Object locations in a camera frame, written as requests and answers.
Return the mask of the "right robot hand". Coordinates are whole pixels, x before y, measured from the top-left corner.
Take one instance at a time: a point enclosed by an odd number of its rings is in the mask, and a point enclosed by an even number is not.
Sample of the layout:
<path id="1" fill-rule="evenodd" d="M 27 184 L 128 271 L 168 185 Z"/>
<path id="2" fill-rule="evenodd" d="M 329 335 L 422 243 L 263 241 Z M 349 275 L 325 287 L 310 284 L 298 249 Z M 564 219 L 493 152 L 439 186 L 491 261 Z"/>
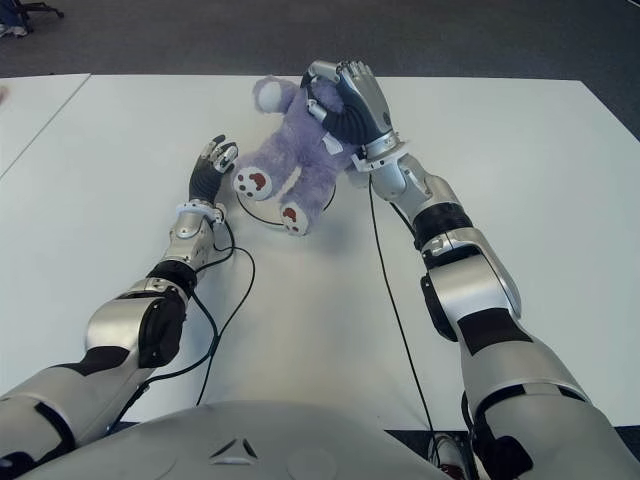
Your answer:
<path id="1" fill-rule="evenodd" d="M 334 112 L 313 93 L 320 79 L 332 83 L 342 101 Z M 386 98 L 371 68 L 360 60 L 332 63 L 312 62 L 304 73 L 301 87 L 307 90 L 307 110 L 336 139 L 365 146 L 393 131 Z"/>

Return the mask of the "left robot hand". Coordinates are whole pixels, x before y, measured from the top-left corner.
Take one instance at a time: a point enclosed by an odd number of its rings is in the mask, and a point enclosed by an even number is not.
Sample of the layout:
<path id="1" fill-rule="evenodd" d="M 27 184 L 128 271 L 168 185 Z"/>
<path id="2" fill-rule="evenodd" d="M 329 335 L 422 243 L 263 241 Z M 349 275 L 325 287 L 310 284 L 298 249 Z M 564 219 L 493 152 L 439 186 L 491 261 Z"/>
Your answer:
<path id="1" fill-rule="evenodd" d="M 189 200 L 215 204 L 223 177 L 234 168 L 238 156 L 235 142 L 227 142 L 224 134 L 210 140 L 192 170 L 189 181 Z"/>

